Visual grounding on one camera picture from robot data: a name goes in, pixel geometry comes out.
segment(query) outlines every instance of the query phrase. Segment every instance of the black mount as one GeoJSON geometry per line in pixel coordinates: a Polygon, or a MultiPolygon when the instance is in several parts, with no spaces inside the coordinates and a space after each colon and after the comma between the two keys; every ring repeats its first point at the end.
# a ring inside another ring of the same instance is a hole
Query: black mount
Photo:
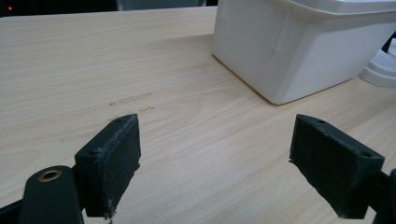
{"type": "Polygon", "coordinates": [[[23,199],[0,209],[0,223],[84,223],[84,208],[88,217],[112,218],[140,157],[137,115],[115,119],[76,154],[73,168],[32,175],[23,199]]]}
{"type": "Polygon", "coordinates": [[[381,172],[385,158],[321,119],[297,115],[290,149],[306,180],[339,217],[396,223],[396,170],[381,172]]]}

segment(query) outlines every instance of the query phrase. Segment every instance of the white plastic container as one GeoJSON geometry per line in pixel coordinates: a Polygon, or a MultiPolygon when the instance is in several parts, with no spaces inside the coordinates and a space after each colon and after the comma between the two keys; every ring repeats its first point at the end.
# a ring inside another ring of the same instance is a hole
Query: white plastic container
{"type": "Polygon", "coordinates": [[[219,0],[213,54],[275,104],[356,77],[396,30],[396,0],[219,0]]]}
{"type": "Polygon", "coordinates": [[[392,39],[388,53],[380,50],[360,77],[376,86],[396,88],[396,38],[392,39]]]}

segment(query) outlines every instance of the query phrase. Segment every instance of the brass insert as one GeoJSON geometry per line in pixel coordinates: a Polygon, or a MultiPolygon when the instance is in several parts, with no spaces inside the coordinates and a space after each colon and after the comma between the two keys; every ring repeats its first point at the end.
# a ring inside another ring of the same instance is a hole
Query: brass insert
{"type": "Polygon", "coordinates": [[[51,180],[58,178],[61,174],[62,174],[62,171],[60,171],[60,170],[50,170],[50,171],[45,172],[41,176],[39,176],[38,181],[49,182],[51,180]]]}

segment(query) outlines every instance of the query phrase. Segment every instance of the wooden table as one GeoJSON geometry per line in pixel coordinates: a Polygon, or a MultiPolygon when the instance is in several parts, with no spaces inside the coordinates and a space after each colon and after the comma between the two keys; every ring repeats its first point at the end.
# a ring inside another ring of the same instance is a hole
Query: wooden table
{"type": "MultiPolygon", "coordinates": [[[[142,159],[115,223],[343,220],[288,162],[296,114],[396,167],[396,90],[354,78],[272,105],[211,54],[215,7],[0,19],[0,206],[137,113],[142,159]]],[[[85,218],[86,223],[104,223],[85,218]]]]}

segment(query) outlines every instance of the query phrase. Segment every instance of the black 3d printed part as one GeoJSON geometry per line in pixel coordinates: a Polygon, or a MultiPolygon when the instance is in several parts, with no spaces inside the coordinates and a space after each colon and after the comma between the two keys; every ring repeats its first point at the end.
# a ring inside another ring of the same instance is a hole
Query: black 3d printed part
{"type": "Polygon", "coordinates": [[[27,180],[18,223],[84,223],[71,168],[52,166],[27,180]]]}
{"type": "Polygon", "coordinates": [[[364,218],[367,183],[381,174],[384,160],[331,124],[297,115],[290,161],[339,217],[364,218]]]}
{"type": "Polygon", "coordinates": [[[137,115],[111,121],[75,156],[79,196],[88,217],[113,217],[117,204],[139,168],[137,115]]]}

